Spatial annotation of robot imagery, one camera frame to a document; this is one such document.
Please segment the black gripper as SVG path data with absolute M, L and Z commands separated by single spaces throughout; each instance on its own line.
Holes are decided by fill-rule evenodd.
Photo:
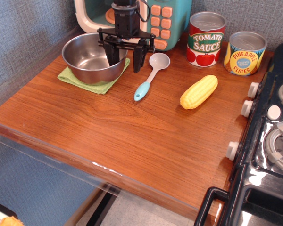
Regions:
M 99 46 L 105 49 L 110 66 L 120 61 L 119 49 L 134 49 L 133 67 L 138 73 L 143 67 L 148 51 L 154 52 L 155 35 L 140 29 L 140 22 L 147 22 L 149 15 L 144 19 L 140 12 L 139 3 L 113 3 L 115 27 L 99 28 Z

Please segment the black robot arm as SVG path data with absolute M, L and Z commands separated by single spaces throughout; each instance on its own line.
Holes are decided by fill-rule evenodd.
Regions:
M 114 10 L 115 27 L 99 28 L 99 46 L 105 49 L 110 66 L 120 61 L 119 50 L 133 50 L 133 67 L 137 73 L 143 67 L 146 54 L 155 51 L 155 35 L 140 29 L 140 21 L 147 22 L 140 13 L 140 4 L 137 0 L 115 0 L 112 3 Z

